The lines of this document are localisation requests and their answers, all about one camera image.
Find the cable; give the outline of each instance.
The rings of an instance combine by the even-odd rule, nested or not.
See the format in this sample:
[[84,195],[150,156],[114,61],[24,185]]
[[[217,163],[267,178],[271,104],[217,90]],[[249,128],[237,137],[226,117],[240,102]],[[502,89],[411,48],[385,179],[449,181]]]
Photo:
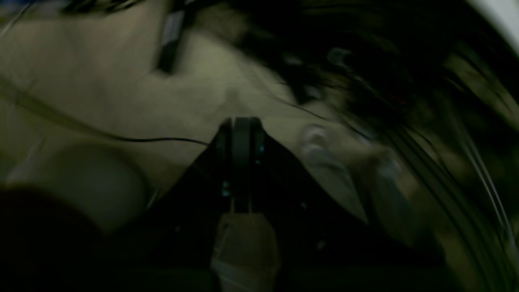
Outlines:
[[194,140],[194,139],[188,139],[188,138],[176,138],[176,137],[161,137],[161,138],[145,138],[145,139],[138,139],[138,138],[128,138],[124,136],[120,136],[117,134],[113,134],[104,130],[97,129],[95,127],[92,127],[90,125],[87,125],[75,118],[72,118],[55,108],[43,103],[42,101],[39,101],[35,98],[29,97],[25,95],[23,98],[19,98],[15,100],[15,104],[29,110],[30,112],[37,114],[51,122],[54,122],[62,127],[69,128],[71,130],[80,131],[89,135],[99,136],[102,138],[112,139],[116,141],[121,142],[134,142],[134,143],[147,143],[147,142],[159,142],[159,141],[183,141],[183,142],[190,142],[190,143],[196,143],[200,145],[206,145],[209,144],[206,142]]

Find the black cable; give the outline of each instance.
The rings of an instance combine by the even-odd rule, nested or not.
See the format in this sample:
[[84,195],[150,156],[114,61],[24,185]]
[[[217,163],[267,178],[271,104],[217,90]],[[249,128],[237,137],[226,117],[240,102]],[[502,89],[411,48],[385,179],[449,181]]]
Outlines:
[[43,103],[40,100],[37,100],[32,97],[25,96],[21,99],[16,100],[16,104],[31,111],[32,113],[35,113],[51,122],[54,122],[62,127],[80,131],[89,135],[99,136],[107,139],[112,139],[116,141],[121,142],[133,142],[133,143],[148,143],[148,142],[159,142],[159,141],[183,141],[183,142],[190,142],[190,143],[196,143],[200,145],[209,145],[208,143],[194,140],[194,139],[188,139],[188,138],[176,138],[176,137],[160,137],[160,138],[128,138],[124,136],[120,136],[117,134],[113,134],[104,130],[100,130],[97,128],[94,128],[90,125],[87,125],[73,117],[68,116],[67,114],[64,114],[55,108]]

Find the blurry background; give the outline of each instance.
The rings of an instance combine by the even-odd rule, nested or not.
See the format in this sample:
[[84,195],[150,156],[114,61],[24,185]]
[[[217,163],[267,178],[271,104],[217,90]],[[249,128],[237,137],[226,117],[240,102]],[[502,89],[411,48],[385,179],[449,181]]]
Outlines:
[[[361,35],[367,43],[405,59],[403,63],[408,71],[402,74],[400,63],[396,67],[389,66],[390,62],[385,60],[378,63],[375,55],[373,62],[358,62],[357,66],[375,72],[373,75],[366,73],[369,82],[376,83],[391,74],[398,76],[394,82],[392,79],[381,82],[377,88],[381,92],[393,89],[394,84],[404,80],[394,87],[395,92],[405,92],[402,102],[406,106],[392,109],[405,115],[406,123],[416,130],[409,133],[436,161],[443,160],[453,176],[470,192],[482,213],[494,222],[493,210],[477,174],[457,145],[455,136],[441,121],[434,102],[420,94],[427,92],[424,96],[434,96],[435,82],[430,81],[440,74],[440,68],[447,68],[479,98],[475,108],[486,106],[487,111],[478,112],[467,105],[464,114],[465,117],[472,114],[472,119],[467,118],[471,120],[469,132],[481,133],[474,139],[499,184],[514,225],[512,219],[519,215],[514,179],[515,159],[519,154],[516,137],[519,107],[514,98],[515,88],[510,84],[519,74],[516,70],[519,37],[514,34],[519,31],[517,2],[472,3],[490,25],[483,18],[477,18],[478,14],[465,3],[422,4],[406,1],[391,4],[297,2],[296,6],[302,11],[298,13],[304,17],[292,15],[291,1],[202,5],[195,13],[193,25],[183,32],[172,76],[155,70],[165,15],[171,9],[169,1],[146,0],[110,15],[22,19],[0,38],[0,94],[5,97],[0,99],[3,119],[0,123],[0,175],[6,176],[16,165],[44,159],[67,145],[95,141],[131,153],[153,187],[163,193],[204,149],[202,145],[184,142],[123,143],[95,138],[61,127],[17,106],[31,104],[33,98],[85,124],[133,138],[183,137],[209,142],[225,118],[258,116],[272,137],[295,152],[300,130],[310,123],[318,123],[333,131],[335,153],[347,165],[355,167],[359,161],[365,161],[385,148],[377,139],[368,141],[343,127],[342,119],[368,136],[377,136],[384,131],[380,124],[385,124],[392,115],[380,115],[378,109],[371,111],[372,108],[362,102],[370,103],[369,96],[357,94],[351,88],[343,90],[341,86],[351,82],[323,68],[315,68],[316,75],[326,78],[328,86],[317,84],[320,93],[314,97],[318,98],[301,107],[330,121],[283,104],[278,99],[296,104],[290,84],[275,72],[275,68],[266,68],[271,64],[262,62],[264,56],[257,52],[262,51],[263,44],[257,44],[258,50],[254,51],[251,49],[254,42],[243,41],[251,31],[253,35],[266,35],[264,39],[270,39],[269,34],[289,35],[295,29],[290,24],[281,26],[280,23],[292,23],[294,19],[305,19],[308,26],[344,22],[348,33]],[[497,33],[484,30],[492,27],[498,29]],[[318,42],[314,35],[308,38],[309,43]],[[363,61],[370,59],[367,53],[362,58]],[[318,63],[315,59],[309,63]],[[412,82],[402,77],[406,74],[412,77]],[[319,100],[324,96],[326,102]],[[344,105],[343,100],[355,102]],[[380,118],[378,123],[366,122],[374,118]],[[420,136],[427,137],[431,143]],[[447,261],[460,274],[464,286],[467,290],[475,290],[477,283],[471,263],[450,223],[401,164],[399,186],[434,227],[445,248]]]

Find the cord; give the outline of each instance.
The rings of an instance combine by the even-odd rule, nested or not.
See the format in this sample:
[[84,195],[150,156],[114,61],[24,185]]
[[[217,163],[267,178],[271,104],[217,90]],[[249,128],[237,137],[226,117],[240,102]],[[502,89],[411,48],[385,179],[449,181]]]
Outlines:
[[134,142],[134,143],[147,143],[147,142],[159,142],[159,141],[183,141],[196,143],[200,145],[209,145],[206,142],[188,139],[188,138],[176,138],[176,137],[161,137],[161,138],[146,138],[146,139],[138,139],[138,138],[128,138],[124,136],[120,136],[117,134],[113,134],[104,130],[97,129],[90,125],[87,125],[75,118],[72,118],[55,108],[39,101],[35,98],[25,96],[23,98],[15,100],[15,104],[29,110],[32,113],[35,113],[51,122],[54,122],[62,127],[69,128],[71,130],[84,132],[89,135],[99,136],[102,138],[112,139],[121,142]]

